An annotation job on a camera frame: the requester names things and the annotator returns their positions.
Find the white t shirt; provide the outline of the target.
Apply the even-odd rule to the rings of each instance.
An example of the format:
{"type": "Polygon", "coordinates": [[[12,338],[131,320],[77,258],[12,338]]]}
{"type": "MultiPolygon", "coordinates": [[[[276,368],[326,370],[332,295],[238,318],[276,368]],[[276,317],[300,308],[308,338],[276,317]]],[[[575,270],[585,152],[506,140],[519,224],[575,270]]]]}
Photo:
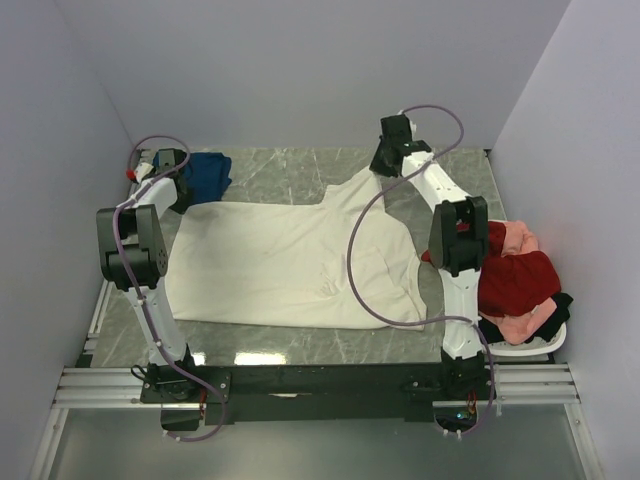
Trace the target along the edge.
{"type": "Polygon", "coordinates": [[[363,169],[315,205],[214,202],[190,207],[165,277],[178,320],[378,329],[427,316],[408,228],[363,169]]]}

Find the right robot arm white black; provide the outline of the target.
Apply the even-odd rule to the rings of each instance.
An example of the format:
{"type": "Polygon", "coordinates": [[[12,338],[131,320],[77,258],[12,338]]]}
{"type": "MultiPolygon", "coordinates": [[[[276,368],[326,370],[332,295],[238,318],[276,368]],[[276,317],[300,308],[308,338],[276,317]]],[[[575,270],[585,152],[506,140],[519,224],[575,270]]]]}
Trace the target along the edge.
{"type": "Polygon", "coordinates": [[[408,180],[432,211],[428,253],[442,282],[446,317],[439,387],[445,396],[462,399],[487,381],[477,330],[479,280],[489,249],[487,202],[451,179],[431,147],[413,138],[405,114],[384,117],[380,123],[371,170],[408,180]]]}

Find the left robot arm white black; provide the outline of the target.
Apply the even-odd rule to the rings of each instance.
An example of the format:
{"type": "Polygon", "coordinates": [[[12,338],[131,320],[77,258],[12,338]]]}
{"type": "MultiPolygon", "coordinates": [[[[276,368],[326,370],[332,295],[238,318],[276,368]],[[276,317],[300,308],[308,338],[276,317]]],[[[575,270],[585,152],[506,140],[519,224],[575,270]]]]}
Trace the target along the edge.
{"type": "Polygon", "coordinates": [[[134,366],[132,374],[143,382],[146,402],[186,402],[200,388],[184,335],[169,306],[165,280],[169,253],[160,219],[168,210],[186,211],[192,197],[178,170],[188,154],[174,148],[141,155],[129,172],[134,190],[114,208],[96,214],[100,267],[104,278],[124,293],[144,338],[149,361],[134,366]]]}

